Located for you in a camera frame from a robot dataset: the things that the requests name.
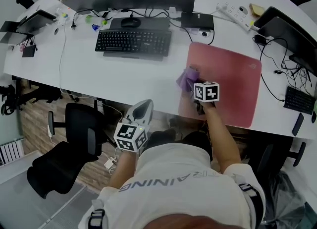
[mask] desk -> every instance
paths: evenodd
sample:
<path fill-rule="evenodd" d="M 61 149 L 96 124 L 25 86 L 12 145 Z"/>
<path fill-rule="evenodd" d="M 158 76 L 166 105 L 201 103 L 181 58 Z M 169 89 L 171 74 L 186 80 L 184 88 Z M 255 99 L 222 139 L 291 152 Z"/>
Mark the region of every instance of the desk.
<path fill-rule="evenodd" d="M 289 0 L 195 0 L 194 11 L 211 13 L 215 11 L 218 2 L 229 1 L 238 6 L 248 6 L 250 2 L 268 8 L 275 6 L 295 22 L 300 24 L 317 40 L 317 25 L 297 6 Z M 18 20 L 30 15 L 36 9 L 54 13 L 61 4 L 55 0 L 39 0 L 28 9 Z M 73 10 L 66 9 L 73 17 Z M 129 13 L 118 13 L 116 17 L 128 16 Z M 18 47 L 8 51 L 5 60 L 5 73 L 33 80 L 36 82 L 71 90 L 95 97 L 113 100 L 133 105 L 144 99 L 152 99 L 157 111 L 178 114 L 181 90 L 175 80 L 186 66 L 190 40 L 184 31 L 171 27 L 173 31 L 169 56 L 162 62 L 141 59 L 103 57 L 95 52 L 97 33 L 89 25 L 84 24 L 84 18 L 78 20 L 75 31 L 70 29 L 71 20 L 65 26 L 59 26 L 59 32 L 54 35 L 58 24 L 48 26 L 36 36 L 38 51 L 33 58 L 22 58 Z M 253 42 L 255 31 L 246 33 L 238 25 L 215 18 L 215 39 L 213 46 L 232 50 L 259 59 L 260 50 Z M 63 45 L 66 43 L 59 66 Z M 192 35 L 193 41 L 208 43 L 211 38 Z M 284 48 L 276 43 L 267 46 L 265 52 L 281 64 Z M 263 77 L 276 95 L 285 95 L 287 79 L 285 75 L 273 74 L 276 70 L 272 60 L 263 57 Z M 307 89 L 314 93 L 317 78 L 311 75 L 313 88 Z M 252 130 L 292 136 L 291 130 L 298 117 L 298 112 L 283 108 L 283 103 L 277 101 L 261 81 Z M 311 123 L 311 116 L 304 114 L 305 120 L 297 137 L 315 139 L 317 125 Z"/>

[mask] keyboard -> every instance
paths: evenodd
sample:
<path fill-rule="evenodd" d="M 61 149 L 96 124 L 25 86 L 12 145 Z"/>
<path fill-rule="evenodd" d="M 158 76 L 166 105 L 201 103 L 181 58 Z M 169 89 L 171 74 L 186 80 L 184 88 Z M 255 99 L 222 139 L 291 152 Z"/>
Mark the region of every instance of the keyboard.
<path fill-rule="evenodd" d="M 101 30 L 95 51 L 121 55 L 168 56 L 171 31 L 145 29 Z"/>
<path fill-rule="evenodd" d="M 292 87 L 287 87 L 284 107 L 301 113 L 311 115 L 313 113 L 315 98 L 298 91 Z"/>

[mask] wooden floor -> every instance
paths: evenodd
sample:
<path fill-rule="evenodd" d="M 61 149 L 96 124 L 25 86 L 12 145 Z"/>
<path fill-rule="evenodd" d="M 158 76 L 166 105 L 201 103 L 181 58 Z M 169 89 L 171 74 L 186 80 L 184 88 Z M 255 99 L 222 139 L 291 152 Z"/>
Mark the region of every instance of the wooden floor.
<path fill-rule="evenodd" d="M 27 88 L 24 89 L 24 93 L 30 91 L 31 90 Z M 39 150 L 41 153 L 45 154 L 59 142 L 66 141 L 64 128 L 55 129 L 55 135 L 52 137 L 52 140 L 49 138 L 48 112 L 53 111 L 55 121 L 64 122 L 65 107 L 68 103 L 73 103 L 73 101 L 68 95 L 63 94 L 62 99 L 54 101 L 51 104 L 48 104 L 45 101 L 38 101 L 33 104 L 32 101 L 29 101 L 26 103 L 26 105 L 22 106 L 21 122 L 25 137 L 23 141 L 23 148 L 26 154 L 35 150 Z M 83 98 L 80 99 L 79 103 L 93 107 L 94 99 Z M 115 102 L 108 101 L 108 103 L 110 106 L 115 107 L 122 112 L 125 112 L 130 107 L 128 105 Z M 99 103 L 99 111 L 104 112 L 101 103 Z M 107 108 L 105 115 L 111 116 L 109 117 L 111 118 L 110 124 L 105 131 L 109 137 L 113 137 L 116 123 L 120 120 L 121 115 L 111 108 Z M 202 125 L 201 121 L 181 118 L 179 116 L 154 111 L 153 120 L 151 122 L 151 132 L 168 129 L 168 122 L 171 118 L 174 120 L 174 122 L 176 122 L 176 125 L 179 126 L 179 130 L 183 136 L 197 130 Z M 245 130 L 231 127 L 230 132 L 245 133 Z M 245 145 L 243 142 L 239 142 L 239 144 L 240 150 L 243 152 Z M 114 148 L 108 143 L 103 144 L 103 152 L 105 152 L 109 157 L 114 156 Z M 111 176 L 104 166 L 106 161 L 106 156 L 102 154 L 98 161 L 86 163 L 80 171 L 77 180 L 95 190 L 101 190 L 107 185 Z M 213 168 L 218 169 L 216 162 L 213 163 Z"/>

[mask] person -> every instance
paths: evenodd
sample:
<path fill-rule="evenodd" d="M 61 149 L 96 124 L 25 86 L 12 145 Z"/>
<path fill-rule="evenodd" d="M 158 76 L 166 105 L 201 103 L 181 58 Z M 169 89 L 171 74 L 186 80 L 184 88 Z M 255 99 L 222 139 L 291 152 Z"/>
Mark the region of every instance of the person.
<path fill-rule="evenodd" d="M 210 140 L 193 132 L 175 142 L 154 132 L 139 157 L 123 151 L 109 184 L 79 229 L 256 228 L 264 192 L 211 103 L 202 103 Z M 221 173 L 211 169 L 212 149 Z"/>

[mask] small box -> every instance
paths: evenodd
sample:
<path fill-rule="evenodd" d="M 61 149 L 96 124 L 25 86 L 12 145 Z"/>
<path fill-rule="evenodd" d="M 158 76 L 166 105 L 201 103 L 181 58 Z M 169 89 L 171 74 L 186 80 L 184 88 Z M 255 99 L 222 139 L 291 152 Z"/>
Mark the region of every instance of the small box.
<path fill-rule="evenodd" d="M 118 148 L 138 152 L 148 140 L 148 136 L 144 126 L 118 123 L 114 139 Z"/>
<path fill-rule="evenodd" d="M 194 98 L 201 102 L 219 101 L 219 84 L 215 82 L 194 84 Z"/>

